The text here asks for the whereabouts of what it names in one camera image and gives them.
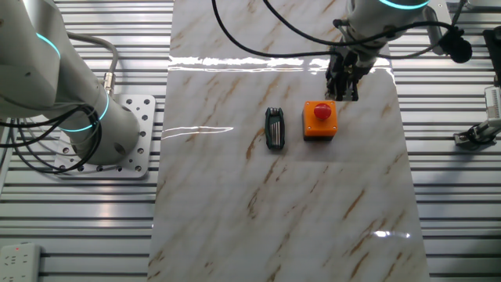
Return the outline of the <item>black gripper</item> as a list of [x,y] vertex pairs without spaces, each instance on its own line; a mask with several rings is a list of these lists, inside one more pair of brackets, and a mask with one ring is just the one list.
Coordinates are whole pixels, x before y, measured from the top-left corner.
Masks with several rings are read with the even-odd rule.
[[343,91],[337,81],[338,74],[346,74],[344,101],[358,101],[358,82],[369,73],[374,62],[359,60],[359,54],[347,47],[331,47],[330,62],[326,71],[326,99],[342,100]]

